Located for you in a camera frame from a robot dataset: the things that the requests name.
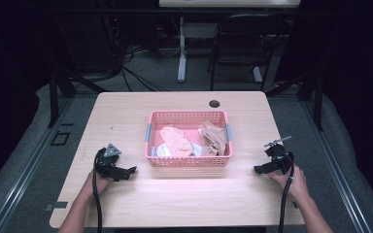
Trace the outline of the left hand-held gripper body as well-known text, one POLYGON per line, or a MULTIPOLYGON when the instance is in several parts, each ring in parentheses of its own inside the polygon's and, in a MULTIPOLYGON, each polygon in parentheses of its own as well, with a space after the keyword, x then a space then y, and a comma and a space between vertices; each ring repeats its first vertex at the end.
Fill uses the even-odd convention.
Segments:
POLYGON ((121 151, 118 150, 113 144, 102 148, 97 152, 94 159, 95 171, 102 178, 112 178, 117 181, 119 175, 125 174, 125 170, 116 166, 121 151))

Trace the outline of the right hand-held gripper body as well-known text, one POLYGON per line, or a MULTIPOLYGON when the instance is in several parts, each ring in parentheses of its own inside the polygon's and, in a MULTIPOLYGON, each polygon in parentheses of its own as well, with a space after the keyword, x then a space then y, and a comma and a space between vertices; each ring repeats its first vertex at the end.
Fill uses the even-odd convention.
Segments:
POLYGON ((282 141, 290 139, 290 136, 274 140, 266 145, 265 153, 271 158, 269 163, 264 164, 266 174, 280 170, 284 175, 292 169, 293 154, 282 145, 282 141))

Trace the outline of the person's left hand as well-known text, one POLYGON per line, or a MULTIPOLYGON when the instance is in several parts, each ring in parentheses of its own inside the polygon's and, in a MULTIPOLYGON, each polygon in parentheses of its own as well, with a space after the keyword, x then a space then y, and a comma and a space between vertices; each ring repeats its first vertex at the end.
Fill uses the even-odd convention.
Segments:
POLYGON ((96 183, 96 189, 99 193, 103 192, 113 181, 112 178, 102 178, 98 173, 90 172, 87 176, 84 186, 84 190, 87 195, 91 195, 93 192, 93 180, 96 183))

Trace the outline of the person's right hand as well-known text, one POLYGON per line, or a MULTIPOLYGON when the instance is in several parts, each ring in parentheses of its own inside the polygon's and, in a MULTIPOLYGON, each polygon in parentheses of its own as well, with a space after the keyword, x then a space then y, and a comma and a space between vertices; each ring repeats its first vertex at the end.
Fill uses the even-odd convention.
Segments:
POLYGON ((303 171, 295 165, 293 169, 286 174, 282 174, 279 172, 271 172, 268 173, 267 176, 277 182, 280 187, 285 187, 288 180, 291 180, 291 184, 288 189, 289 196, 296 202, 301 203, 306 198, 310 197, 306 177, 303 171))

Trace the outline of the white cloth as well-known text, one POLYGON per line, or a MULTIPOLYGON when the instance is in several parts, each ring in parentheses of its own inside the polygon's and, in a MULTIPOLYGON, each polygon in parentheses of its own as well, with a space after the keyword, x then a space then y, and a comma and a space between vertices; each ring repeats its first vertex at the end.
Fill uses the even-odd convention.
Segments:
MULTIPOLYGON (((200 156, 202 154, 201 146, 195 143, 190 143, 189 145, 190 149, 186 151, 179 151, 178 156, 200 156)), ((151 156, 169 157, 172 156, 172 153, 165 144, 161 144, 157 148, 151 148, 151 156)))

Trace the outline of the peach cloth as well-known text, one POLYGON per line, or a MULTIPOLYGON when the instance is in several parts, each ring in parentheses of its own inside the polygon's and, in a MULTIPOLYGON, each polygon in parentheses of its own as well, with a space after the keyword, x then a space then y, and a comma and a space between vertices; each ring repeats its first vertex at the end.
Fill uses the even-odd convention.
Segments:
POLYGON ((173 125, 166 125, 159 134, 172 156, 185 157, 193 153, 193 147, 185 138, 183 130, 173 125))

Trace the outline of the pink plastic basket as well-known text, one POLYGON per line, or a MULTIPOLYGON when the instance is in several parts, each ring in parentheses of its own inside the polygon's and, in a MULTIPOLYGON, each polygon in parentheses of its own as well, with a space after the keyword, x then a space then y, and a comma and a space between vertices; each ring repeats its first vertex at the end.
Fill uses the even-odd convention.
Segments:
POLYGON ((233 154, 228 115, 224 111, 154 111, 151 112, 146 131, 145 157, 155 167, 222 167, 233 154), (198 133, 198 126, 204 120, 210 120, 215 126, 225 129, 227 145, 224 156, 151 156, 151 148, 165 144, 160 137, 160 130, 166 125, 173 125, 185 132, 190 143, 203 146, 198 133))

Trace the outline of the tan cloth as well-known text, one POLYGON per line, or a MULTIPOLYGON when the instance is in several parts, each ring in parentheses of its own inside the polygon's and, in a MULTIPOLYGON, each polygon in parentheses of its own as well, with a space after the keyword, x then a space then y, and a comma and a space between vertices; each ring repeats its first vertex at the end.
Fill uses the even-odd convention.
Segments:
POLYGON ((210 120, 204 120, 198 126, 203 146, 201 154, 205 156, 224 156, 227 145, 224 128, 215 126, 210 120))

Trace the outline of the grey tape strip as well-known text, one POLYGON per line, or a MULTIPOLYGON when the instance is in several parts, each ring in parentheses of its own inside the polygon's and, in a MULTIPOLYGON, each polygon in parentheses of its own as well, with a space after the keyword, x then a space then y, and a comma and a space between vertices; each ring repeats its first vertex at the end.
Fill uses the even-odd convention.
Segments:
POLYGON ((53 202, 53 203, 48 203, 44 210, 46 212, 51 212, 54 209, 65 209, 67 207, 68 203, 67 202, 53 202))

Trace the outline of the black metal stand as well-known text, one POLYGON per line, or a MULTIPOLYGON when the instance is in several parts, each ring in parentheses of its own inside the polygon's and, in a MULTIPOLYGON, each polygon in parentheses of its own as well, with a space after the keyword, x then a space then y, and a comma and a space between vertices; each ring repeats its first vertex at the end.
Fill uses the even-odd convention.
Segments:
POLYGON ((51 119, 49 128, 53 127, 59 118, 58 90, 60 90, 66 98, 74 98, 77 94, 77 90, 72 85, 72 81, 81 83, 96 93, 106 92, 105 88, 87 80, 77 72, 73 72, 66 68, 56 68, 52 72, 50 78, 51 119))
POLYGON ((312 94, 315 94, 314 107, 313 107, 313 122, 320 131, 322 128, 322 100, 323 100, 323 68, 317 67, 311 71, 308 71, 299 77, 285 81, 278 87, 273 88, 266 92, 268 97, 275 96, 282 91, 290 88, 296 83, 301 83, 301 87, 298 90, 296 96, 299 101, 307 101, 310 99, 312 94))

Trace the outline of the black folding chair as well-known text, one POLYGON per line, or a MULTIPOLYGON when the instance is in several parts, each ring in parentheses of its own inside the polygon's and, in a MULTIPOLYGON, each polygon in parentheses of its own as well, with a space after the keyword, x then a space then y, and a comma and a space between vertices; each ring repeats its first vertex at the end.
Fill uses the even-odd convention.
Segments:
POLYGON ((216 27, 207 71, 210 89, 216 83, 216 66, 264 68, 260 89, 264 88, 273 49, 285 29, 282 17, 264 14, 234 14, 223 18, 216 27))

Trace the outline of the white desk with legs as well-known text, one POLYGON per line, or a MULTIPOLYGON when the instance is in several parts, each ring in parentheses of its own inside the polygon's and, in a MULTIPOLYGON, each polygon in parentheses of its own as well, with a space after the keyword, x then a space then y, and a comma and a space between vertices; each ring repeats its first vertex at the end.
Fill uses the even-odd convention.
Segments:
MULTIPOLYGON (((159 6, 163 8, 209 8, 212 9, 296 9, 301 0, 159 0, 159 6)), ((178 70, 178 82, 186 80, 187 52, 186 36, 190 38, 209 38, 210 32, 215 32, 213 23, 185 23, 183 17, 180 20, 180 62, 178 70)))

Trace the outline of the metal floor rail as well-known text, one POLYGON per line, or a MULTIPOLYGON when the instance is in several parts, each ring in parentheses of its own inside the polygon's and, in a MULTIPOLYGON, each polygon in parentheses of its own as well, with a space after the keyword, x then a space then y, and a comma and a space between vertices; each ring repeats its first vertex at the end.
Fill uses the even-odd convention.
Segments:
POLYGON ((344 207, 349 214, 356 233, 373 233, 356 200, 356 196, 353 194, 346 180, 344 172, 342 171, 329 142, 327 141, 324 133, 320 131, 318 126, 315 124, 312 107, 309 105, 308 102, 305 101, 301 101, 300 106, 304 114, 307 116, 309 125, 312 127, 314 134, 316 135, 319 144, 321 145, 326 167, 338 190, 344 207))
POLYGON ((59 202, 66 175, 82 136, 90 104, 65 99, 60 117, 47 127, 48 108, 42 104, 15 151, 0 172, 0 233, 54 233, 48 203, 59 202))

